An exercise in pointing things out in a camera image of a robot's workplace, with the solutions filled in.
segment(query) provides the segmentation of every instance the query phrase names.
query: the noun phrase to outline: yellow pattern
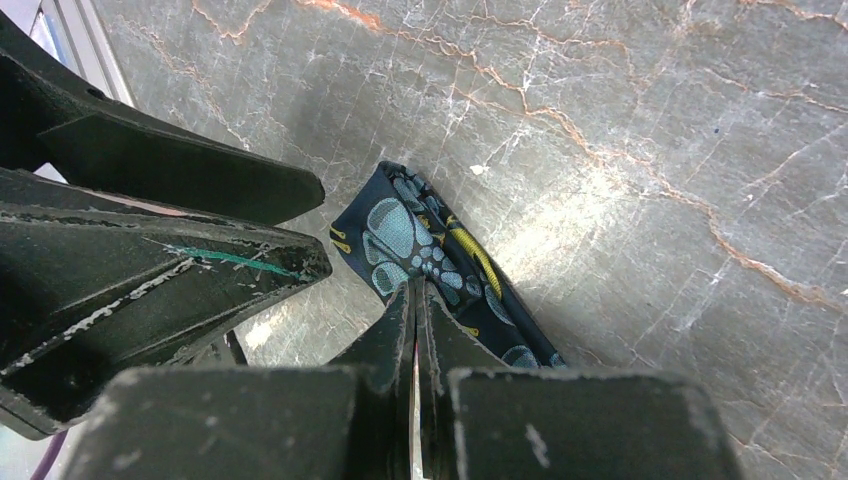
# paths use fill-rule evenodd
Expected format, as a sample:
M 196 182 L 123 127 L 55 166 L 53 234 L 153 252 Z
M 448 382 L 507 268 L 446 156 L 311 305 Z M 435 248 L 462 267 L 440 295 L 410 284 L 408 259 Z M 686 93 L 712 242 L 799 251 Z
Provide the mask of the yellow pattern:
M 339 250 L 341 250 L 345 253 L 350 253 L 350 245 L 348 245 L 346 243 L 342 243 L 342 242 L 335 240 L 335 239 L 332 239 L 332 238 L 330 239 L 330 241 L 333 242 L 334 244 L 336 244 L 336 246 L 339 247 Z
M 339 237 L 339 238 L 341 238 L 342 240 L 344 240 L 344 239 L 346 239 L 346 238 L 347 238 L 347 234 L 346 234 L 346 233 L 344 233 L 344 232 L 342 232 L 342 231 L 340 231 L 340 230 L 336 230 L 335 228 L 333 228 L 333 226 L 332 226 L 332 225 L 330 225 L 330 231 L 331 231 L 331 232 L 333 232 L 333 233 L 335 233 L 335 234 L 336 234 L 336 236 L 338 236 L 338 237 Z
M 451 219 L 456 222 L 456 218 L 451 215 L 448 218 L 448 225 L 450 225 Z M 480 262 L 480 266 L 483 267 L 483 271 L 486 272 L 486 278 L 489 280 L 489 283 L 492 285 L 492 289 L 495 291 L 495 295 L 498 296 L 500 300 L 503 297 L 503 291 L 501 290 L 501 282 L 498 280 L 498 276 L 495 273 L 494 267 L 492 267 L 492 262 L 489 260 L 489 256 L 486 255 L 486 251 L 483 250 L 483 247 L 477 243 L 477 240 L 468 233 L 464 228 L 452 228 L 451 235 L 455 238 L 462 248 L 471 255 L 471 258 L 477 259 Z

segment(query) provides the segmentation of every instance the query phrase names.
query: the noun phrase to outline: green paint streak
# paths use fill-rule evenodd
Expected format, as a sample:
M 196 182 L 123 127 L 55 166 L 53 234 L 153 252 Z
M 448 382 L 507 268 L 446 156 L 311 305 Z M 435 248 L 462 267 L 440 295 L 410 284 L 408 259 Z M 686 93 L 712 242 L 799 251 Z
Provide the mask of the green paint streak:
M 188 255 L 190 257 L 200 257 L 200 258 L 209 258 L 209 259 L 217 259 L 224 260 L 227 262 L 238 263 L 240 265 L 244 265 L 246 267 L 255 268 L 257 270 L 265 270 L 268 272 L 274 272 L 279 275 L 285 275 L 287 277 L 294 277 L 298 280 L 301 278 L 301 274 L 297 272 L 290 272 L 284 268 L 280 268 L 276 265 L 271 265 L 270 263 L 260 262 L 259 260 L 251 260 L 249 258 L 239 257 L 238 255 L 232 255 L 224 252 L 214 252 L 212 250 L 203 250 L 200 248 L 193 247 L 175 247 L 173 245 L 168 245 L 170 248 L 173 248 L 179 253 Z

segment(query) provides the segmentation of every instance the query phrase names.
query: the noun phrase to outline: marble table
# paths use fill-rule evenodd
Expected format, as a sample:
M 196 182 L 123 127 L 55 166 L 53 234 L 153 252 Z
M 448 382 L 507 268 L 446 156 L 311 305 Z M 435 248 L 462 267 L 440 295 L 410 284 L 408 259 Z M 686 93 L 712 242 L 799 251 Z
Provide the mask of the marble table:
M 327 231 L 393 160 L 572 365 L 694 376 L 751 478 L 848 477 L 848 2 L 95 3 L 141 110 L 324 183 L 284 227 L 335 273 L 242 325 L 251 361 L 379 317 Z

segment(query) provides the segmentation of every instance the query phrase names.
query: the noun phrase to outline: folded cloth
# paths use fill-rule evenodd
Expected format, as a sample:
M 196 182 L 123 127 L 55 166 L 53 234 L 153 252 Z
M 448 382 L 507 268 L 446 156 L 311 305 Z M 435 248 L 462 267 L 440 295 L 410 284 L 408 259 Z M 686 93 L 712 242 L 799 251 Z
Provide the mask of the folded cloth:
M 486 251 L 410 169 L 381 162 L 330 239 L 384 303 L 425 275 L 454 319 L 508 365 L 565 366 Z

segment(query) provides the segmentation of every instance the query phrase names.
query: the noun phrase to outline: gray marble surface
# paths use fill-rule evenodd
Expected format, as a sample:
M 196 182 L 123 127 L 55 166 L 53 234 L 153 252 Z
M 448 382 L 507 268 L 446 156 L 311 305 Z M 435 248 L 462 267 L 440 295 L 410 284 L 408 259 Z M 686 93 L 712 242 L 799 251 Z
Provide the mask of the gray marble surface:
M 324 182 L 285 227 L 335 273 L 252 361 L 378 318 L 327 229 L 394 160 L 569 362 L 696 377 L 751 478 L 848 477 L 848 2 L 340 1 L 95 2 L 141 110 Z

